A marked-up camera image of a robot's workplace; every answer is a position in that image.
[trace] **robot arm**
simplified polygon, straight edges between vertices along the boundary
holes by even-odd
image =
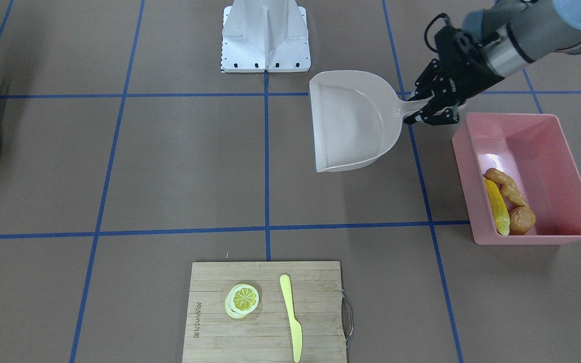
[[[445,26],[427,31],[438,19]],[[406,124],[456,124],[458,107],[480,92],[554,51],[581,54],[581,0],[498,0],[466,16],[463,29],[446,14],[427,26],[426,44],[438,53],[416,81],[410,101],[430,98]]]

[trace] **yellow corn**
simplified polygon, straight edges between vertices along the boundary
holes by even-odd
[[[499,193],[499,188],[492,180],[486,179],[486,190],[490,200],[490,207],[493,211],[496,231],[503,236],[507,236],[510,233],[510,216],[508,216],[508,210],[505,207],[501,193]]]

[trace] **metal handle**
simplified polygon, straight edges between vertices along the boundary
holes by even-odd
[[[346,306],[348,306],[348,323],[349,326],[351,326],[351,331],[349,331],[348,335],[345,334],[346,338],[344,340],[346,347],[348,347],[348,340],[351,338],[351,335],[353,335],[353,308],[351,308],[351,303],[346,298],[344,290],[342,290],[342,301],[344,301]]]

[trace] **citrus slice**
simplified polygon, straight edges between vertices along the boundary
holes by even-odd
[[[233,287],[225,298],[225,312],[235,319],[241,319],[256,309],[259,292],[247,283]]]

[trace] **yellow knife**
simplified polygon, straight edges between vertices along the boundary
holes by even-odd
[[[288,321],[290,324],[290,335],[293,338],[293,360],[295,363],[300,361],[302,356],[302,325],[295,319],[295,309],[293,308],[293,288],[290,286],[291,278],[287,274],[279,277],[281,293],[284,295],[286,311],[288,312]]]

